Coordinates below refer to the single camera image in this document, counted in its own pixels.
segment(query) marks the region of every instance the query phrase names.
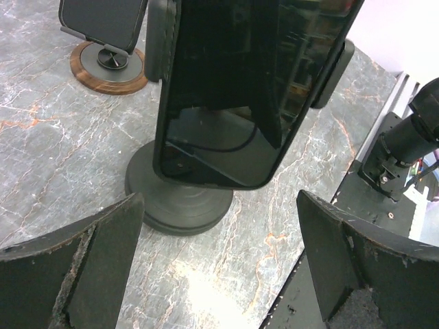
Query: gray marble surface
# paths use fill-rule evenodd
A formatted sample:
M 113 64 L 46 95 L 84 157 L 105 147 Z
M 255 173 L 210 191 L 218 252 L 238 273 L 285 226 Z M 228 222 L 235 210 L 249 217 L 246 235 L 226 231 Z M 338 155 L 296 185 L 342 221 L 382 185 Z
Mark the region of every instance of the gray marble surface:
M 0 247 L 123 198 L 128 161 L 154 137 L 160 86 L 115 97 L 79 84 L 69 56 L 80 41 L 59 31 L 58 5 L 0 3 Z M 331 198 L 393 85 L 357 51 L 269 185 L 235 192 L 200 236 L 144 226 L 117 328 L 258 328 L 303 249 L 295 196 Z

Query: wire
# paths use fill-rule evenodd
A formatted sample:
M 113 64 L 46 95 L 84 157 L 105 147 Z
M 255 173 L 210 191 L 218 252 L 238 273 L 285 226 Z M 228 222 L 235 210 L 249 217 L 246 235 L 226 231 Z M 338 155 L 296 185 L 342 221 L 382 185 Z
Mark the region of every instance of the wire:
M 426 168 L 424 171 L 422 171 L 418 175 L 414 176 L 411 180 L 409 180 L 407 182 L 407 184 L 401 189 L 401 192 L 404 193 L 406 190 L 409 189 L 409 187 L 411 185 L 413 185 L 413 183 L 416 183 L 421 178 L 423 178 L 426 175 L 428 175 L 429 173 L 432 173 L 433 171 L 435 171 L 437 168 L 439 168 L 439 160 L 437 160 L 435 163 L 433 163 L 433 165 L 431 165 L 430 167 Z
M 230 149 L 214 149 L 211 147 L 205 147 L 205 146 L 201 146 L 201 145 L 184 143 L 182 141 L 177 141 L 174 139 L 169 139 L 168 142 L 173 143 L 173 144 L 183 144 L 184 146 L 192 147 L 194 149 L 201 149 L 202 151 L 210 151 L 210 152 L 217 152 L 217 153 L 231 153 L 231 152 L 239 151 L 239 150 L 243 149 L 244 147 L 246 147 L 247 145 L 249 145 L 253 141 L 253 139 L 255 138 L 257 131 L 258 131 L 258 127 L 255 124 L 253 126 L 253 131 L 252 131 L 251 135 L 248 137 L 248 139 L 244 143 L 242 143 L 241 145 L 231 147 Z

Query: round stand base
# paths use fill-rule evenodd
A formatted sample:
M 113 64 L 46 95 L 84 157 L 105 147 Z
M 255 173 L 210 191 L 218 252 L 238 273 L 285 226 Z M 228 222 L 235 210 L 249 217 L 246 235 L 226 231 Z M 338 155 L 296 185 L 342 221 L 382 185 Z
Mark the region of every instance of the round stand base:
M 73 75 L 85 87 L 108 95 L 127 95 L 141 90 L 147 84 L 143 74 L 145 56 L 138 49 L 130 58 L 106 58 L 109 52 L 93 42 L 78 45 L 70 57 Z
M 152 168 L 153 154 L 154 142 L 142 146 L 128 164 L 125 177 L 127 195 L 143 194 L 145 224 L 180 236 L 200 234 L 218 224 L 230 208 L 233 191 L 164 182 Z

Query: wooden ring base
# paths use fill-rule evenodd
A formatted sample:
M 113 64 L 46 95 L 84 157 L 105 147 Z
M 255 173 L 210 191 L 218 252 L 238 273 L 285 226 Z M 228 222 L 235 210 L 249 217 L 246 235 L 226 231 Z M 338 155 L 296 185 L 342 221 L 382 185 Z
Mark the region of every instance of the wooden ring base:
M 107 95 L 128 95 L 135 93 L 146 86 L 148 80 L 143 74 L 145 69 L 145 56 L 140 50 L 134 50 L 142 61 L 142 70 L 139 75 L 127 82 L 112 82 L 96 78 L 82 66 L 81 53 L 91 44 L 92 42 L 88 41 L 81 43 L 73 50 L 70 56 L 71 72 L 81 84 L 91 90 Z

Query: phone screen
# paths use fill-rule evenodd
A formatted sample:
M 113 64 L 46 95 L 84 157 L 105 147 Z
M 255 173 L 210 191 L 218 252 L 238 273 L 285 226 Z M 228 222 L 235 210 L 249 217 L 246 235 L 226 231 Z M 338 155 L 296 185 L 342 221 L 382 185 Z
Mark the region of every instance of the phone screen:
M 361 3 L 182 1 L 162 86 L 157 174 L 222 188 L 268 183 Z
M 146 5 L 146 0 L 61 0 L 60 21 L 99 44 L 132 53 Z

